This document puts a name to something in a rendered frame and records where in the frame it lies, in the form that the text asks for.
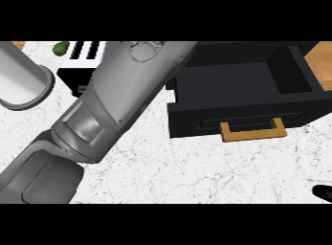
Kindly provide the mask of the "black drawer box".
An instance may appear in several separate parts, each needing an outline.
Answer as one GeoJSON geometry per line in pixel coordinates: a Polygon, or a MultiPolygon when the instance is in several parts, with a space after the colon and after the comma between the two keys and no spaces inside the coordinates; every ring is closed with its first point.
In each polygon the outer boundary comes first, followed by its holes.
{"type": "Polygon", "coordinates": [[[177,102],[183,104],[276,100],[320,91],[295,46],[278,47],[256,62],[185,67],[177,75],[177,102]]]}

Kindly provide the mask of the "white cylindrical can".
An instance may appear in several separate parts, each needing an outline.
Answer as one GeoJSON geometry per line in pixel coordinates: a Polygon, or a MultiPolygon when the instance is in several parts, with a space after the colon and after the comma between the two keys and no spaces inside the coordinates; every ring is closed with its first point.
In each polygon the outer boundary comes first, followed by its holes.
{"type": "Polygon", "coordinates": [[[36,65],[10,41],[0,41],[0,104],[13,111],[36,106],[54,85],[50,69],[36,65]]]}

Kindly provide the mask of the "black cabinet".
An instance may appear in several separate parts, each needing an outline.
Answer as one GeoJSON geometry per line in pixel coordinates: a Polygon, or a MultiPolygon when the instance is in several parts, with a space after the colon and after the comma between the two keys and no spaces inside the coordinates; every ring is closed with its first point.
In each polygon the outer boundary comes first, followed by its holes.
{"type": "MultiPolygon", "coordinates": [[[[295,46],[305,56],[314,45],[315,41],[200,41],[184,68],[234,64],[240,61],[256,62],[278,47],[287,46],[295,46]]],[[[165,88],[177,91],[177,77],[169,80],[165,88]]]]}

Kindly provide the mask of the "green avocado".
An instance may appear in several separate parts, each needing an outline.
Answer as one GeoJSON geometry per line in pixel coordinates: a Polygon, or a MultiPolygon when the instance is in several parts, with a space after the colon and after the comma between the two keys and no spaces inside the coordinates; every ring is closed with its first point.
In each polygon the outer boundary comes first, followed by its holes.
{"type": "Polygon", "coordinates": [[[69,42],[60,41],[51,47],[51,52],[56,56],[63,56],[67,51],[69,42]]]}

